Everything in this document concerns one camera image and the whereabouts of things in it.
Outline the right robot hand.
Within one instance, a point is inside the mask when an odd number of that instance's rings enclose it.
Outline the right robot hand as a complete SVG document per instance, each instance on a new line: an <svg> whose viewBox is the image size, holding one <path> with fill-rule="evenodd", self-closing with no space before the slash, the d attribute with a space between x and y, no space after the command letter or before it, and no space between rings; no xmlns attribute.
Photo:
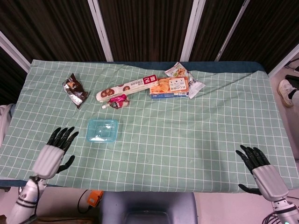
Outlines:
<svg viewBox="0 0 299 224"><path fill-rule="evenodd" d="M257 188L249 188L243 184L239 184L239 188L247 193L263 196L270 202L287 198L289 190L265 154L257 147L250 148L240 145L240 148L242 151L236 150L235 152L252 174Z"/></svg>

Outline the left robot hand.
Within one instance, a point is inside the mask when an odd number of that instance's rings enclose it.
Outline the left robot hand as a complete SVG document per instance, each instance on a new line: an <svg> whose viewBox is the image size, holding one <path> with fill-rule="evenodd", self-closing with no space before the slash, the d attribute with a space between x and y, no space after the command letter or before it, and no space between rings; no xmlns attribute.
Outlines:
<svg viewBox="0 0 299 224"><path fill-rule="evenodd" d="M61 162L78 135L78 132L73 132L74 129L75 127L64 129L59 127L52 133L33 165L32 171L36 179L51 179L72 165L75 160L74 155L70 156L65 164L61 164Z"/></svg>

